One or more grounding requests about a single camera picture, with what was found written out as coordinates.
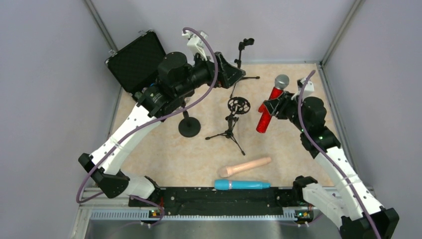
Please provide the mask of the red glitter microphone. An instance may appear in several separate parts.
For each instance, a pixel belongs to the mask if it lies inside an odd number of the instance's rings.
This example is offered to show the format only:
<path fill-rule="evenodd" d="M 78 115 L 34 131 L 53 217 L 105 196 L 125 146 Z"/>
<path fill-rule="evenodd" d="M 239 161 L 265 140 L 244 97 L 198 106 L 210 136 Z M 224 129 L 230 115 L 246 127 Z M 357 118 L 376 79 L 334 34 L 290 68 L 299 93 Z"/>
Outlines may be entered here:
<path fill-rule="evenodd" d="M 258 109 L 258 112 L 262 115 L 256 128 L 257 132 L 266 132 L 274 114 L 274 110 L 278 105 L 279 98 L 284 93 L 284 89 L 289 85 L 289 82 L 289 77 L 284 74 L 278 75 L 275 78 L 274 87 L 271 91 L 269 99 L 265 100 Z"/>

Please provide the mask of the black shock-mount tripod stand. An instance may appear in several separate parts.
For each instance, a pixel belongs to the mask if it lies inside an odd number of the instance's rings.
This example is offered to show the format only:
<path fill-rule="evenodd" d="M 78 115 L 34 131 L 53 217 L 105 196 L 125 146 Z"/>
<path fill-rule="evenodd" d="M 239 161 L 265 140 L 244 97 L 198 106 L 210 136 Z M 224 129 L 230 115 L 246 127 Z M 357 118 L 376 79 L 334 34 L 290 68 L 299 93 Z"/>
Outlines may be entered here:
<path fill-rule="evenodd" d="M 232 97 L 228 100 L 227 107 L 230 111 L 230 114 L 225 117 L 228 129 L 223 133 L 208 136 L 205 138 L 205 140 L 210 140 L 217 136 L 224 136 L 225 138 L 231 139 L 238 146 L 242 155 L 245 156 L 246 153 L 235 139 L 233 130 L 239 120 L 239 117 L 237 117 L 237 115 L 244 115 L 250 111 L 250 102 L 243 97 Z"/>

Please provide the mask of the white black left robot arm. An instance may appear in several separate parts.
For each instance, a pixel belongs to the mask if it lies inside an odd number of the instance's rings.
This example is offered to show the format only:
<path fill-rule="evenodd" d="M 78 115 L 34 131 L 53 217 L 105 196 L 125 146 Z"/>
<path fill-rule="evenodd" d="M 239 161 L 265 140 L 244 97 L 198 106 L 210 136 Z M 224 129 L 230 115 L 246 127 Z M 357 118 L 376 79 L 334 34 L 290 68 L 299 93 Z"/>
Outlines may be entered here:
<path fill-rule="evenodd" d="M 108 198 L 128 195 L 148 199 L 158 188 L 145 176 L 129 176 L 121 166 L 136 146 L 166 119 L 188 109 L 185 98 L 202 85 L 209 89 L 228 89 L 245 76 L 245 71 L 228 63 L 222 53 L 195 54 L 188 63 L 185 54 L 171 52 L 156 68 L 156 79 L 146 86 L 128 118 L 112 136 L 92 153 L 83 153 L 78 161 L 89 179 Z"/>

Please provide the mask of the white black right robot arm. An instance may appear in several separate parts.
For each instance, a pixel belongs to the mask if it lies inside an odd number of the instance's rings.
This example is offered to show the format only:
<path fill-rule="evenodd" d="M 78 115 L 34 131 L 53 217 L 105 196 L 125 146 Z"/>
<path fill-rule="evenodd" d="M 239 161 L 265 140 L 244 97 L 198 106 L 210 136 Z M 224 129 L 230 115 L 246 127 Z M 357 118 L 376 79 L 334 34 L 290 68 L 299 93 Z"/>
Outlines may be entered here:
<path fill-rule="evenodd" d="M 293 182 L 295 196 L 317 207 L 338 228 L 343 239 L 390 239 L 399 221 L 393 208 L 385 208 L 363 184 L 345 156 L 340 141 L 325 125 L 327 110 L 317 97 L 299 101 L 292 93 L 262 103 L 263 115 L 289 120 L 301 134 L 303 147 L 332 180 L 340 199 L 311 176 Z"/>

